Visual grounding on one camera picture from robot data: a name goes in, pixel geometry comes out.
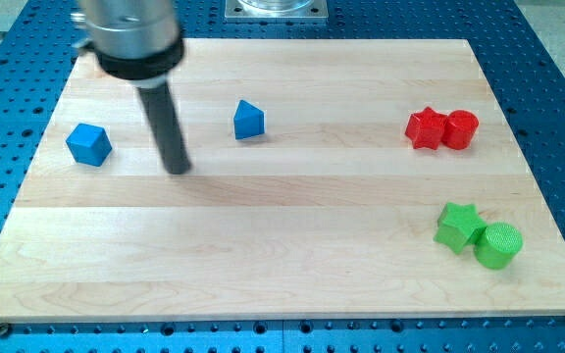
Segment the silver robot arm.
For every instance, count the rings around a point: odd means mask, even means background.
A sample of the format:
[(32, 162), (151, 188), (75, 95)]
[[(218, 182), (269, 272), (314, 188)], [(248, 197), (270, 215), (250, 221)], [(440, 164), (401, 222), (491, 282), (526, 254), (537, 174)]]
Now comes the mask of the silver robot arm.
[(108, 75), (151, 89), (165, 84), (184, 55), (179, 20), (170, 0), (77, 0), (73, 24)]

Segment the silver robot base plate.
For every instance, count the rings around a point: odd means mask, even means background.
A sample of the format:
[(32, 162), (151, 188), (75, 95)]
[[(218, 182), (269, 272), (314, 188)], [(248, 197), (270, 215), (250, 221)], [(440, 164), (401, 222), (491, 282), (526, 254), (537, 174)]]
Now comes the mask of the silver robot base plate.
[(327, 0), (226, 0), (229, 23), (323, 23), (329, 17)]

